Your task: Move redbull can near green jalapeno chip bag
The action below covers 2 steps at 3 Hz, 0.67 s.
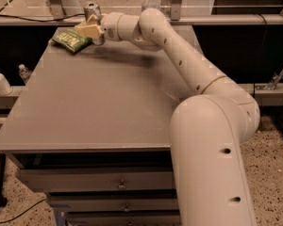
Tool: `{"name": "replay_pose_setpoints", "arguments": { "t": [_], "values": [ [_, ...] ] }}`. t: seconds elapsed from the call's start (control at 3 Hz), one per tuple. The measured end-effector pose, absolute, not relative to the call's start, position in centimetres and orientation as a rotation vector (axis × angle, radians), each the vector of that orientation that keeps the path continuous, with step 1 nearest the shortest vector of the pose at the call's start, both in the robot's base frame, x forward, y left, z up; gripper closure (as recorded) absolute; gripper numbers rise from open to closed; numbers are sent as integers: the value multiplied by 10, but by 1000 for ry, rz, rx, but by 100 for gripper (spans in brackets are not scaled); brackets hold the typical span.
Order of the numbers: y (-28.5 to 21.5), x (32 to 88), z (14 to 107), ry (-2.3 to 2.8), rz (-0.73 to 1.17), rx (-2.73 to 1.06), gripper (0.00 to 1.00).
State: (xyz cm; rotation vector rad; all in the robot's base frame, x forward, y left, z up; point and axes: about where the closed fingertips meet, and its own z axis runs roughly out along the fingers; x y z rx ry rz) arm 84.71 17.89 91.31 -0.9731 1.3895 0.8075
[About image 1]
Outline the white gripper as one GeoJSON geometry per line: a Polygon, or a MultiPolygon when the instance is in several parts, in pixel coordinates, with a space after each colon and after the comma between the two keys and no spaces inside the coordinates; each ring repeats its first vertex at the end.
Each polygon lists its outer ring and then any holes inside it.
{"type": "Polygon", "coordinates": [[[87,19],[86,23],[76,25],[75,31],[82,37],[99,39],[101,36],[105,35],[107,40],[120,41],[118,23],[122,16],[123,13],[120,12],[111,12],[107,15],[104,13],[100,16],[92,14],[87,19]]]}

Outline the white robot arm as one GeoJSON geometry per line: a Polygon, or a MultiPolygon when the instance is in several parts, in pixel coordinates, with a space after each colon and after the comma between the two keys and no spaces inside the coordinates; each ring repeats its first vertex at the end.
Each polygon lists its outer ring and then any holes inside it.
{"type": "Polygon", "coordinates": [[[84,37],[163,50],[192,91],[170,124],[181,226],[257,226],[241,144],[258,129],[256,100],[183,39],[165,15],[112,12],[75,26],[84,37]]]}

